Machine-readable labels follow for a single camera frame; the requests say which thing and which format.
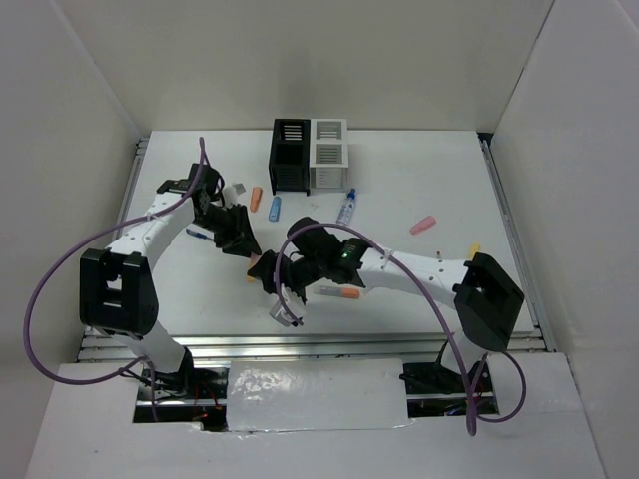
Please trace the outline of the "pink highlighter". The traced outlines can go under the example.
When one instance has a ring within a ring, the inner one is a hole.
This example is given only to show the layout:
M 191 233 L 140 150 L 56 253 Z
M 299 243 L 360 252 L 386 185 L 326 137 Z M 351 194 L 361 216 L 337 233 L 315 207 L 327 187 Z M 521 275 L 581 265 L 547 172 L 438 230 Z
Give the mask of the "pink highlighter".
M 418 221 L 416 224 L 414 224 L 409 229 L 409 233 L 412 236 L 419 235 L 419 234 L 427 231 L 428 229 L 432 228 L 435 224 L 436 224 L 436 218 L 433 217 L 433 216 L 427 216 L 427 217 L 421 219 L 420 221 Z

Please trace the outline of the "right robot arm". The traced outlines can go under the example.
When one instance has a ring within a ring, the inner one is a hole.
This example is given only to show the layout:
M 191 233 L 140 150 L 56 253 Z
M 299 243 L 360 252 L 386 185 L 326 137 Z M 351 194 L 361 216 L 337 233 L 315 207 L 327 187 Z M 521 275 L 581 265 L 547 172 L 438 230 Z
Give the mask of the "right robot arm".
M 327 279 L 372 291 L 376 288 L 424 296 L 447 338 L 435 378 L 447 391 L 473 386 L 470 372 L 490 352 L 504 353 L 520 314 L 524 293 L 491 255 L 444 260 L 385 248 L 344 228 L 347 239 L 332 234 L 333 224 L 302 218 L 285 243 L 299 256 L 268 250 L 249 269 L 265 292 L 278 296 L 285 322 L 300 317 L 287 301 L 306 299 L 307 287 Z

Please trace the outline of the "orange capped white marker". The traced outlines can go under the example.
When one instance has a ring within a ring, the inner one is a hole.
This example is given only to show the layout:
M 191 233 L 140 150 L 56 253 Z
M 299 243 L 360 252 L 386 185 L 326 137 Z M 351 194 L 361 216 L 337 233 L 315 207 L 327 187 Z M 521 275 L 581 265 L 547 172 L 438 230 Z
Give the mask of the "orange capped white marker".
M 347 299 L 359 299 L 360 291 L 357 288 L 329 286 L 317 284 L 314 286 L 314 294 Z

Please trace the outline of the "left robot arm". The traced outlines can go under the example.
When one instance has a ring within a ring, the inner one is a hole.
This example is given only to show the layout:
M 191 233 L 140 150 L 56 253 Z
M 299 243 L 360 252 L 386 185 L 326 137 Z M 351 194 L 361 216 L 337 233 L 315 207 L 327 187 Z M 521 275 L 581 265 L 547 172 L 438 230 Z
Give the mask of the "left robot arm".
M 245 206 L 226 201 L 224 180 L 208 165 L 193 164 L 185 179 L 166 180 L 139 224 L 104 249 L 80 258 L 79 313 L 83 324 L 150 359 L 155 377 L 176 398 L 196 389 L 190 350 L 159 320 L 152 272 L 174 238 L 189 225 L 213 235 L 224 254 L 251 258 L 262 251 Z

